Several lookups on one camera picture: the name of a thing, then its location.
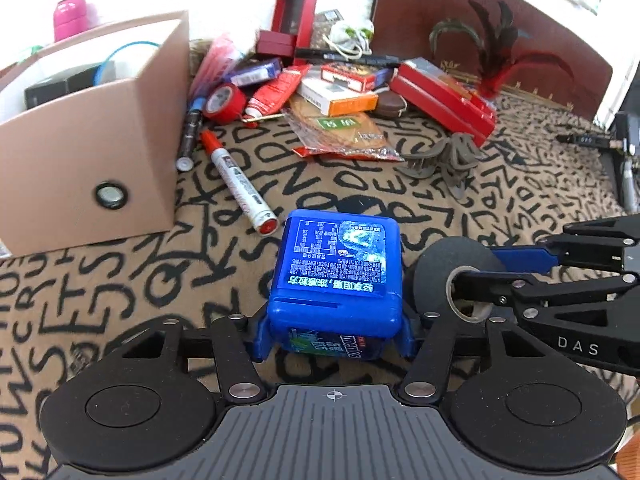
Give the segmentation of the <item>blue small card box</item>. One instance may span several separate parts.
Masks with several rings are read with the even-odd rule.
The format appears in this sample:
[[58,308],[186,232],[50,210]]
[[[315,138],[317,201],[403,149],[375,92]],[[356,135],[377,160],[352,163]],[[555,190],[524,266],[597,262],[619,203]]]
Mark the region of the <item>blue small card box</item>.
[[280,58],[272,58],[268,61],[250,64],[234,70],[224,78],[224,81],[242,88],[254,86],[254,84],[264,84],[267,81],[276,79],[281,72],[282,62]]

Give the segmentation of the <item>pancake snack clear bag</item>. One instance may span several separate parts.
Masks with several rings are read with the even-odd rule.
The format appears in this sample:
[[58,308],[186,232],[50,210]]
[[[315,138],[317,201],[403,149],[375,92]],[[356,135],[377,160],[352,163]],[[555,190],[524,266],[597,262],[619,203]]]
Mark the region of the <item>pancake snack clear bag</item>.
[[301,158],[328,156],[342,159],[403,162],[378,125],[364,113],[336,117],[320,110],[300,96],[292,96],[283,107],[288,125],[299,146],[293,152]]

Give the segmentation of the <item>red cap white marker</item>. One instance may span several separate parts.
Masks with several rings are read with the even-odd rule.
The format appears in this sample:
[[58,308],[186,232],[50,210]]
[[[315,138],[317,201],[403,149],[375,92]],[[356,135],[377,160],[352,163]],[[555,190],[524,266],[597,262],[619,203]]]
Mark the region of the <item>red cap white marker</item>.
[[218,138],[210,130],[203,129],[201,142],[206,155],[214,164],[253,229],[263,236],[276,232],[279,226],[277,216]]

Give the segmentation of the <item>dark brown board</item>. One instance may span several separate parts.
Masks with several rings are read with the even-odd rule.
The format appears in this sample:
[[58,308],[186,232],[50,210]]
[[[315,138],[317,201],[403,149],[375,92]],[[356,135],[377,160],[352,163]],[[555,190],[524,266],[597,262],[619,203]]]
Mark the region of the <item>dark brown board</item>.
[[373,21],[376,53],[427,58],[465,76],[480,76],[486,51],[501,38],[512,40],[501,50],[512,60],[552,53],[566,65],[521,66],[503,85],[585,119],[596,117],[612,77],[611,65],[585,39],[525,0],[375,0]]

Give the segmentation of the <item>open red jewelry box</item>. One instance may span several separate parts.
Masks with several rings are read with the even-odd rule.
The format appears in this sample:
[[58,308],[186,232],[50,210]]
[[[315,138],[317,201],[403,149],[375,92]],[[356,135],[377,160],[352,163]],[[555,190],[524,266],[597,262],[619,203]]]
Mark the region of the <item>open red jewelry box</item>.
[[277,0],[270,29],[258,32],[255,53],[290,60],[298,48],[308,48],[317,0]]

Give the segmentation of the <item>red black feather shuttlecock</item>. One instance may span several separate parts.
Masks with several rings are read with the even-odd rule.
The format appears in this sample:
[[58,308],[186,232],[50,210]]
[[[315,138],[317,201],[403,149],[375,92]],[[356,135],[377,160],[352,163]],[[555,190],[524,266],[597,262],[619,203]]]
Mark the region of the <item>red black feather shuttlecock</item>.
[[484,36],[480,36],[471,25],[457,18],[448,18],[432,27],[428,40],[432,55],[435,55],[439,37],[445,32],[463,32],[472,39],[480,63],[476,88],[484,99],[495,99],[506,80],[521,68],[550,66],[562,70],[570,80],[575,79],[570,64],[552,52],[533,50],[513,54],[516,40],[527,37],[528,33],[514,25],[514,14],[506,2],[498,1],[500,18],[497,25],[491,23],[489,12],[482,4],[469,0],[469,5],[480,20]]

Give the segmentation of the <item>brown leather pouch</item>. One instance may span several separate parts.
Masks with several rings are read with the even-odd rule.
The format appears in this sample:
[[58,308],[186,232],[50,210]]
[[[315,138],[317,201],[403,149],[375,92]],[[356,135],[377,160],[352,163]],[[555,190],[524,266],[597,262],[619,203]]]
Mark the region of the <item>brown leather pouch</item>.
[[385,90],[378,94],[378,102],[372,115],[383,119],[396,119],[407,111],[407,101],[396,92]]

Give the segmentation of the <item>white orange medicine box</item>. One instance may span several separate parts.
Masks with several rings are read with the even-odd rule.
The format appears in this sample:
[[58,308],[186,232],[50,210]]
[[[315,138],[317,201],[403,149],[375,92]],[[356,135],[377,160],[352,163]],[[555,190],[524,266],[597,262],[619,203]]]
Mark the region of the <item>white orange medicine box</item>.
[[358,93],[316,77],[305,77],[296,93],[326,117],[370,112],[378,105],[374,92]]

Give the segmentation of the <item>letter pattern table cloth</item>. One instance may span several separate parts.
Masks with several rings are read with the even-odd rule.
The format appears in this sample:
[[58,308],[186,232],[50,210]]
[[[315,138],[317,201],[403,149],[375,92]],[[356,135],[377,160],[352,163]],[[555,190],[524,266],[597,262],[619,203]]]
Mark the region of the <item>letter pattern table cloth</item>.
[[[446,235],[529,244],[567,223],[622,213],[598,153],[558,141],[588,122],[510,93],[496,107],[497,128],[461,198],[441,177],[412,180],[389,162],[300,158],[286,122],[218,134],[278,216],[314,208],[393,218],[405,263]],[[43,400],[152,321],[175,315],[203,327],[254,313],[279,243],[252,230],[199,157],[178,179],[170,231],[3,261],[2,477],[40,479],[53,468],[37,422]]]

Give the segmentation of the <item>blue mint gum box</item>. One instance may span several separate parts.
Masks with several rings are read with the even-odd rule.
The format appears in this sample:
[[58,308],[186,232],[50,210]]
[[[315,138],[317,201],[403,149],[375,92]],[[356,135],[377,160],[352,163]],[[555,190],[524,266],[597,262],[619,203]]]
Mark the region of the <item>blue mint gum box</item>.
[[288,215],[267,302],[274,342],[369,361],[400,333],[401,318],[395,220],[310,209]]

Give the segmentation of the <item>brown hair claw clip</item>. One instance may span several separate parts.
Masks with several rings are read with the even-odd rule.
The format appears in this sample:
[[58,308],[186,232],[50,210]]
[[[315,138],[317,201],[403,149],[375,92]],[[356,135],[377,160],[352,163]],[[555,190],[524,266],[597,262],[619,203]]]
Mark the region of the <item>brown hair claw clip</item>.
[[453,133],[440,139],[429,150],[404,156],[405,166],[395,168],[397,172],[414,180],[425,180],[436,172],[444,180],[450,194],[461,200],[466,181],[480,163],[482,152],[475,145],[472,136]]

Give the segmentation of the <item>red snack packet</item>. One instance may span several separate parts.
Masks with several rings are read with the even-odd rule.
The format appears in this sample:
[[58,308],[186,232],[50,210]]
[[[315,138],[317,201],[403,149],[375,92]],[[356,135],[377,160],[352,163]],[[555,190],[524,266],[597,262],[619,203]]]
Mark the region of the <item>red snack packet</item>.
[[287,67],[276,79],[264,84],[245,107],[244,119],[257,120],[280,112],[311,69],[310,64]]

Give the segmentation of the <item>black tape roll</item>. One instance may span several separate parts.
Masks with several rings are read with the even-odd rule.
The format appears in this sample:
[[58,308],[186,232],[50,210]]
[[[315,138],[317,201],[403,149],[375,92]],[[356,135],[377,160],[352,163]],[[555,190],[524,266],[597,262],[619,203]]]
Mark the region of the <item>black tape roll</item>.
[[404,300],[419,314],[437,313],[468,324],[485,322],[492,304],[482,299],[480,288],[465,285],[463,275],[504,272],[506,267],[480,242],[454,236],[428,246],[404,278]]

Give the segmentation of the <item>pink plastic bag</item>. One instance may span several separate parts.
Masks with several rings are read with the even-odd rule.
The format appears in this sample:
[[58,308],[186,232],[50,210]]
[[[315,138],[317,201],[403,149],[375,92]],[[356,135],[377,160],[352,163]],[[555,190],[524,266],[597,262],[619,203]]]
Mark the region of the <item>pink plastic bag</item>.
[[208,95],[209,89],[227,73],[233,52],[234,44],[228,37],[221,36],[212,42],[190,85],[190,100]]

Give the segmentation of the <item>black marker blue band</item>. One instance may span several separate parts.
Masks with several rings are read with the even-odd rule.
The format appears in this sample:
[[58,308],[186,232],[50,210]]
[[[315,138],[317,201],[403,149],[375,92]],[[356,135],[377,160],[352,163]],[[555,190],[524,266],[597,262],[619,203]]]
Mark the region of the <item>black marker blue band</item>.
[[201,96],[194,99],[186,113],[186,118],[184,118],[176,158],[176,168],[179,172],[190,171],[194,166],[193,152],[196,142],[198,142],[205,103],[206,99]]

